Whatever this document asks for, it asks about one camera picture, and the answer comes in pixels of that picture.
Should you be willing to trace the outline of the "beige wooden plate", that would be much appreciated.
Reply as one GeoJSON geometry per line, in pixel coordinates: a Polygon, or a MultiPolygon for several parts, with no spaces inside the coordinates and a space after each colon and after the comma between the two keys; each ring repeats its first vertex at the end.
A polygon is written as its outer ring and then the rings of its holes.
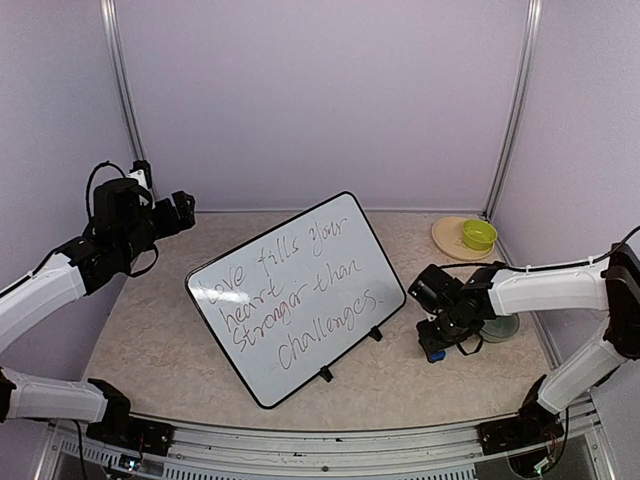
{"type": "Polygon", "coordinates": [[[436,220],[431,227],[431,236],[436,246],[446,255],[461,261],[479,261],[494,251],[491,244],[485,250],[475,250],[463,242],[462,225],[467,218],[446,216],[436,220]]]}

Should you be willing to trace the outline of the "clear glass bowl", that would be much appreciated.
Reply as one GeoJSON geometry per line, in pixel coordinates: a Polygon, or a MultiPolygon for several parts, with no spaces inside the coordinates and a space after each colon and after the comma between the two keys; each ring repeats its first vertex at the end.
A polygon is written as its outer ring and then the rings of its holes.
{"type": "Polygon", "coordinates": [[[480,333],[490,343],[503,343],[513,338],[520,329],[520,319],[514,314],[486,320],[480,333]]]}

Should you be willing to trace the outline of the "yellow-green plastic bowl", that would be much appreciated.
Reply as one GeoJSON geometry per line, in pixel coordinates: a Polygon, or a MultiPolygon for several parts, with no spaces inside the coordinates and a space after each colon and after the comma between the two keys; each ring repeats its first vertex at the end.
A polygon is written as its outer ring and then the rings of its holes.
{"type": "Polygon", "coordinates": [[[473,250],[490,249],[498,239],[497,230],[488,222],[468,219],[462,223],[462,241],[473,250]]]}

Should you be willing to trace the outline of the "front aluminium rail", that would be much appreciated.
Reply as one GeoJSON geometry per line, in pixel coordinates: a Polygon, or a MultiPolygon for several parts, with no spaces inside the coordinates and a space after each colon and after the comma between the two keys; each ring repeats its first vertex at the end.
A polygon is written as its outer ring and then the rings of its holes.
{"type": "Polygon", "coordinates": [[[160,453],[48,428],[36,479],[613,479],[593,408],[569,429],[521,448],[496,447],[474,422],[373,431],[277,431],[173,422],[160,453]]]}

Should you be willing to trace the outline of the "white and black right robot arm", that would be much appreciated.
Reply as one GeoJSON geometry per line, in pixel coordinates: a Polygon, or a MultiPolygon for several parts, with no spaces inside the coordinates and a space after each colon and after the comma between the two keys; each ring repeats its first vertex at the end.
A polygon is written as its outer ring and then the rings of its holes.
{"type": "Polygon", "coordinates": [[[560,437],[560,414],[584,392],[606,381],[639,357],[639,258],[625,242],[599,257],[542,267],[501,262],[477,269],[466,281],[446,267],[426,267],[408,289],[431,319],[416,326],[429,362],[449,347],[480,336],[490,320],[523,312],[597,310],[607,320],[592,338],[530,388],[518,412],[478,425],[486,455],[524,448],[560,437]]]}

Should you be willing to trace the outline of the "blue whiteboard eraser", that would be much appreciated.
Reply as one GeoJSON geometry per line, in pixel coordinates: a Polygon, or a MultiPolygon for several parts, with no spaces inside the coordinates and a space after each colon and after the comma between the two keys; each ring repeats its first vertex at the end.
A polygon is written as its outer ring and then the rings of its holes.
{"type": "Polygon", "coordinates": [[[442,360],[444,360],[446,358],[446,352],[444,350],[439,350],[436,352],[432,352],[429,356],[428,356],[428,361],[430,363],[437,363],[440,362],[442,360]]]}

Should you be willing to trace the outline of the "right aluminium frame post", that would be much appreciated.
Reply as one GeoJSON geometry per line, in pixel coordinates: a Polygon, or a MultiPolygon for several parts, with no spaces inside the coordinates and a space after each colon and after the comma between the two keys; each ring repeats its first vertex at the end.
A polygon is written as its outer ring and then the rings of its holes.
{"type": "Polygon", "coordinates": [[[502,140],[494,178],[483,210],[484,217],[489,221],[493,221],[496,217],[499,201],[504,191],[508,171],[512,163],[535,59],[542,9],[543,2],[541,0],[530,0],[527,4],[523,42],[506,130],[502,140]]]}

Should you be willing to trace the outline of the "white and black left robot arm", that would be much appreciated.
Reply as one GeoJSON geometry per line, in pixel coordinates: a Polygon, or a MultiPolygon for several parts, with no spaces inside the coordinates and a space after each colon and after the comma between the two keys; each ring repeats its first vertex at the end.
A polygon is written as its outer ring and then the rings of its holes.
{"type": "MultiPolygon", "coordinates": [[[[114,276],[140,276],[132,268],[158,240],[195,224],[195,199],[177,191],[156,201],[133,177],[110,180],[94,191],[89,222],[82,235],[55,248],[35,270],[1,292],[1,347],[62,307],[106,286],[114,276]]],[[[121,445],[140,434],[131,402],[104,380],[63,381],[1,371],[1,419],[85,422],[97,439],[112,437],[121,445]]]]}

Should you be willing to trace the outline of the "white whiteboard with black frame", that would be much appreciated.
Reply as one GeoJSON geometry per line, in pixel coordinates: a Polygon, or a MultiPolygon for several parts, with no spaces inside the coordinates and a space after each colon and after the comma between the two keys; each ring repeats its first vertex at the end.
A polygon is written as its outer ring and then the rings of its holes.
{"type": "Polygon", "coordinates": [[[320,377],[407,299],[348,191],[192,270],[185,288],[263,409],[320,377]]]}

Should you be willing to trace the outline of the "left aluminium frame post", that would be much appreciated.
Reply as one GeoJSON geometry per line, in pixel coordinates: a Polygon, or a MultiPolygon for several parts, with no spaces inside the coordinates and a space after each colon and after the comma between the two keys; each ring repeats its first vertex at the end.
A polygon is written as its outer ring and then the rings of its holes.
{"type": "Polygon", "coordinates": [[[147,184],[153,186],[152,167],[142,142],[142,137],[135,113],[131,89],[128,82],[124,48],[121,40],[116,2],[100,0],[100,12],[106,36],[111,68],[115,78],[120,109],[125,123],[125,130],[133,153],[132,166],[135,171],[144,172],[147,184]]]}

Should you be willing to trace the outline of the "aluminium frame post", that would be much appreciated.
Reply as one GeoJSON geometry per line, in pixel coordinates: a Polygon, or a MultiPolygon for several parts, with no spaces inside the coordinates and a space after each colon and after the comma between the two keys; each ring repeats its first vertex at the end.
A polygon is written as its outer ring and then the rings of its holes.
{"type": "Polygon", "coordinates": [[[153,186],[152,167],[142,142],[142,137],[135,113],[131,89],[128,82],[124,48],[121,40],[116,2],[100,0],[100,12],[106,36],[111,68],[115,78],[120,109],[125,123],[125,130],[133,153],[132,166],[135,171],[144,172],[147,184],[153,186]]]}
{"type": "Polygon", "coordinates": [[[494,178],[483,210],[484,217],[489,221],[493,221],[496,217],[499,201],[504,191],[508,171],[512,163],[535,59],[542,9],[543,2],[541,0],[530,0],[527,4],[523,42],[506,130],[502,140],[494,178]]]}

